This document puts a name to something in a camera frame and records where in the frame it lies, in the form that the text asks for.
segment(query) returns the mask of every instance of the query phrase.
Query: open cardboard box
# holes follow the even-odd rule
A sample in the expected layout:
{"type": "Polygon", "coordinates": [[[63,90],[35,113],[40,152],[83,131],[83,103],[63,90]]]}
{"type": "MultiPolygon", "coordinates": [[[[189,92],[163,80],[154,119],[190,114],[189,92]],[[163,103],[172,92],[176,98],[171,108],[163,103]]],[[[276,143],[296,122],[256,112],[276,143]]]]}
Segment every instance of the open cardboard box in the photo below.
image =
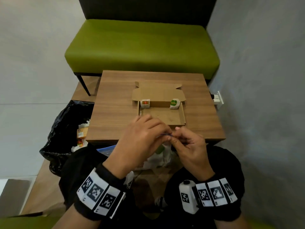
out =
{"type": "Polygon", "coordinates": [[[138,102],[138,115],[151,114],[159,118],[171,128],[185,125],[185,116],[182,101],[185,96],[180,88],[181,84],[159,84],[152,82],[135,82],[138,87],[132,92],[132,100],[138,102]],[[140,101],[150,99],[150,107],[142,109],[140,101]],[[178,109],[170,109],[170,102],[179,99],[178,109]]]}

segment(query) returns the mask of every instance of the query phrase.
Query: trash bin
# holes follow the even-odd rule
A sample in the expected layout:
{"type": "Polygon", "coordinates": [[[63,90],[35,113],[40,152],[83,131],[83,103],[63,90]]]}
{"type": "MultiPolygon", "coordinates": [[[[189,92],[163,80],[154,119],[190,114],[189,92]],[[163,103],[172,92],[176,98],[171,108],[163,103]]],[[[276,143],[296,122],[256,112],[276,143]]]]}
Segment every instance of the trash bin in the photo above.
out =
{"type": "Polygon", "coordinates": [[[61,176],[61,169],[72,154],[71,147],[77,145],[76,133],[78,125],[91,118],[94,102],[71,100],[56,117],[48,142],[39,151],[50,161],[50,171],[61,176]]]}

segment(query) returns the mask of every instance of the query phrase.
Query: brown floor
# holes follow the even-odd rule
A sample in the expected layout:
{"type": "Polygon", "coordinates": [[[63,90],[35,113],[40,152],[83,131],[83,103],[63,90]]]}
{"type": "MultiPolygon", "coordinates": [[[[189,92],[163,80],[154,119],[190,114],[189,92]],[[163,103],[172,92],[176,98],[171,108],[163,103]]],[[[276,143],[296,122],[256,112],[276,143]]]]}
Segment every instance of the brown floor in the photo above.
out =
{"type": "MultiPolygon", "coordinates": [[[[100,77],[83,77],[91,96],[88,96],[81,84],[78,83],[72,100],[95,101],[100,77]]],[[[155,212],[154,199],[164,194],[165,186],[170,177],[182,167],[177,156],[167,167],[153,170],[136,171],[132,189],[135,193],[137,206],[145,212],[155,212]]],[[[53,205],[63,203],[60,192],[59,177],[49,171],[49,161],[45,160],[38,173],[22,214],[44,211],[53,205]]]]}

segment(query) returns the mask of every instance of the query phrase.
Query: cardboard flap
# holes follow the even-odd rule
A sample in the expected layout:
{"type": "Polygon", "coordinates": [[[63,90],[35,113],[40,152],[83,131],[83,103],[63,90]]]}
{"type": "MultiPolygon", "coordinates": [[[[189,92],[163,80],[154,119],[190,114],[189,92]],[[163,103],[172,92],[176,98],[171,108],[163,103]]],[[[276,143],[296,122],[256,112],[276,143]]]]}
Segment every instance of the cardboard flap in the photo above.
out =
{"type": "Polygon", "coordinates": [[[149,82],[135,82],[136,88],[132,92],[132,100],[140,101],[150,99],[150,101],[171,101],[179,99],[185,101],[185,96],[182,90],[176,88],[181,87],[181,84],[158,84],[149,82]]]}

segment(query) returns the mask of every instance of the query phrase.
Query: white floor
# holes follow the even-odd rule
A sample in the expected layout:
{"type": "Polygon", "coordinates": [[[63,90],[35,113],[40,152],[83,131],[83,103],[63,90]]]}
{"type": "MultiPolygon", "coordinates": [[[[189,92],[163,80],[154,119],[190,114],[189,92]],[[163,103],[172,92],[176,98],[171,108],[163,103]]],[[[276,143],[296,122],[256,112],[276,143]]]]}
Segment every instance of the white floor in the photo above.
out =
{"type": "Polygon", "coordinates": [[[0,178],[34,182],[78,82],[64,53],[84,20],[78,0],[0,0],[0,178]]]}

